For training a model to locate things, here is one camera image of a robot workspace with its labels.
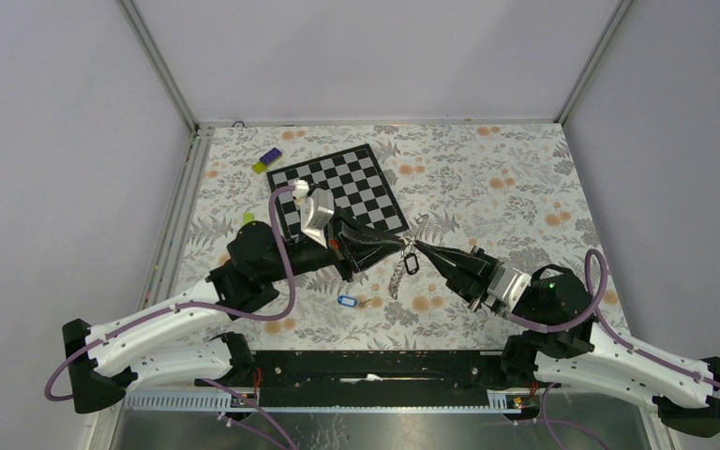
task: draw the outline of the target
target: chessboard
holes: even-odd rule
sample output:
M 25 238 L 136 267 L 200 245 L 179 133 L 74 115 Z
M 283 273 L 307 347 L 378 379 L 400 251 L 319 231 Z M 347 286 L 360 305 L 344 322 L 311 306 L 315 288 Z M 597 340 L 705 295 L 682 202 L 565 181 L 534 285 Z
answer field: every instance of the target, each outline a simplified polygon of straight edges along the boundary
M 399 233 L 410 229 L 368 144 L 271 171 L 267 176 L 273 191 L 296 179 L 330 190 L 336 206 L 375 230 Z M 277 212 L 285 236 L 299 235 L 299 210 L 291 192 L 280 195 Z

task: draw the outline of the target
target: white wall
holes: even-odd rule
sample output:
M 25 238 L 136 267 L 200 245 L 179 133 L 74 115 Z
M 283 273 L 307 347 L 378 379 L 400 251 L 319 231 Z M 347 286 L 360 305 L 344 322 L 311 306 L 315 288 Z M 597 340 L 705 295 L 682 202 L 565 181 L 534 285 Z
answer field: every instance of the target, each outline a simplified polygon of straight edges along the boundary
M 617 0 L 139 0 L 203 121 L 552 118 Z
M 634 334 L 720 356 L 720 1 L 636 2 L 566 133 Z
M 62 324 L 139 305 L 186 141 L 116 2 L 0 1 L 0 450 L 78 445 Z

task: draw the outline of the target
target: floral tablecloth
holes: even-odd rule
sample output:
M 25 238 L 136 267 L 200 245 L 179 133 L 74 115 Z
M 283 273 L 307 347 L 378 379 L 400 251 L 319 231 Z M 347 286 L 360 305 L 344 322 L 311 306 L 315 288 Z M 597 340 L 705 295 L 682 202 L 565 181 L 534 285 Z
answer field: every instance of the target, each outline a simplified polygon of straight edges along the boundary
M 599 248 L 589 208 L 562 128 L 501 126 L 341 126 L 217 128 L 187 234 L 175 290 L 180 292 L 227 261 L 226 246 L 244 213 L 268 222 L 265 173 L 250 169 L 272 147 L 282 168 L 369 143 L 411 228 L 425 220 L 422 240 L 470 250 L 474 245 L 532 272 L 547 263 L 581 274 L 587 248 Z M 333 268 L 296 280 L 296 306 L 278 322 L 239 320 L 182 338 L 199 343 L 225 331 L 243 333 L 256 350 L 501 349 L 521 329 L 488 311 L 470 312 L 444 286 L 427 258 L 405 276 L 398 300 L 387 286 L 398 255 L 351 283 Z M 603 312 L 626 327 L 610 280 Z M 285 308 L 280 297 L 259 311 Z M 346 293 L 357 307 L 344 307 Z

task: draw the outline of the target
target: black mount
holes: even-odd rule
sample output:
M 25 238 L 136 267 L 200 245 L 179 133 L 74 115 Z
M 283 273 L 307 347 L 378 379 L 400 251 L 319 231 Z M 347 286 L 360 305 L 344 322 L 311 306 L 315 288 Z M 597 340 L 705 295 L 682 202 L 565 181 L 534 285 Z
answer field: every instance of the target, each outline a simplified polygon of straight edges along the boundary
M 328 248 L 304 236 L 285 241 L 294 275 L 332 266 L 344 280 L 351 281 L 353 274 L 404 248 L 396 235 L 361 225 L 341 209 L 326 231 Z M 231 258 L 208 275 L 217 289 L 219 305 L 255 312 L 278 297 L 272 282 L 286 276 L 269 225 L 259 221 L 245 224 L 228 244 L 228 252 Z

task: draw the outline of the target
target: gray leaf pattern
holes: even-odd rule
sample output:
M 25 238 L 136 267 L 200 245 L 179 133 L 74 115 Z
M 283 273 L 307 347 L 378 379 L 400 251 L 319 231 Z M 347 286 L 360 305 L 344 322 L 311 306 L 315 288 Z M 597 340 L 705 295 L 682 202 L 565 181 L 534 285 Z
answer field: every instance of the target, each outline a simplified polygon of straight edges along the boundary
M 250 166 L 272 147 L 283 156 L 273 169 L 369 143 L 396 199 L 431 244 L 479 246 L 521 270 L 547 263 L 580 274 L 587 248 L 599 248 L 589 207 L 562 128 L 553 124 L 503 126 L 340 126 L 218 128 L 209 151 L 177 292 L 193 285 L 228 258 L 226 246 L 242 216 L 269 219 L 265 173 Z M 398 255 L 352 282 L 327 268 L 296 278 L 296 305 L 277 322 L 230 322 L 183 337 L 195 344 L 225 331 L 247 336 L 253 349 L 500 349 L 521 328 L 489 312 L 470 312 L 444 286 L 426 258 L 405 276 L 398 300 L 387 283 Z M 260 314 L 285 308 L 288 285 Z M 348 294 L 357 307 L 343 307 Z M 609 281 L 603 312 L 618 328 L 626 323 Z

